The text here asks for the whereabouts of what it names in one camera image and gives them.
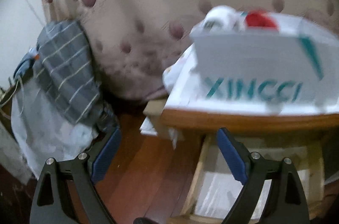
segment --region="white cloth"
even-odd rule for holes
[[[172,66],[168,67],[165,69],[165,71],[162,74],[162,82],[165,86],[165,89],[167,91],[168,94],[171,93],[175,82],[177,81],[182,68],[184,67],[187,58],[190,54],[190,52],[193,49],[193,44],[187,48],[185,50],[185,52],[181,55],[181,57],[179,58],[179,60],[176,61],[175,64],[173,64]]]
[[[13,97],[11,126],[28,166],[39,178],[48,158],[57,161],[74,159],[98,134],[83,124],[70,124],[34,79],[23,88]]]

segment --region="teal logo stripe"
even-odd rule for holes
[[[217,81],[213,84],[210,78],[205,79],[205,83],[211,88],[211,90],[208,92],[206,98],[210,98],[215,93],[219,98],[223,97],[223,94],[218,89],[218,87],[221,85],[221,83],[224,81],[223,78],[217,79]]]
[[[304,53],[310,60],[313,70],[315,71],[319,81],[321,81],[324,78],[324,73],[320,65],[320,58],[317,55],[316,46],[309,37],[299,37],[298,40]]]

